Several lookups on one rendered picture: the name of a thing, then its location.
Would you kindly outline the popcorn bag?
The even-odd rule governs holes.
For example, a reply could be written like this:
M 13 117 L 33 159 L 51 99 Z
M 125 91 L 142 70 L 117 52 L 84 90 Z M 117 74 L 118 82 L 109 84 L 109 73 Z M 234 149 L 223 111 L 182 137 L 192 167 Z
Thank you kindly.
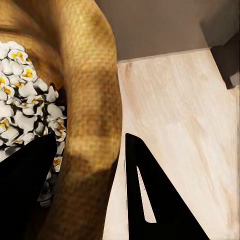
M 103 240 L 123 124 L 106 16 L 95 0 L 0 0 L 0 42 L 25 48 L 67 117 L 52 204 L 36 202 L 21 240 Z

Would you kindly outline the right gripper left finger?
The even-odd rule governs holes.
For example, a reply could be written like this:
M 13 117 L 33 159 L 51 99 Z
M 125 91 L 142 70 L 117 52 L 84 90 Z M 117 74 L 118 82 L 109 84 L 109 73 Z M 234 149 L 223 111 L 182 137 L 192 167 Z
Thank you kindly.
M 56 154 L 52 132 L 0 162 L 0 240 L 22 240 Z

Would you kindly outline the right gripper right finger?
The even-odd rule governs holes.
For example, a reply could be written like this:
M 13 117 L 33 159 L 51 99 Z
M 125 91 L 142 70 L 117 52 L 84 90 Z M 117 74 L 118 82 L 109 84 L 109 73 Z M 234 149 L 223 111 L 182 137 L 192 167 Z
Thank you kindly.
M 129 240 L 210 240 L 145 142 L 125 134 Z M 139 168 L 156 223 L 145 220 Z

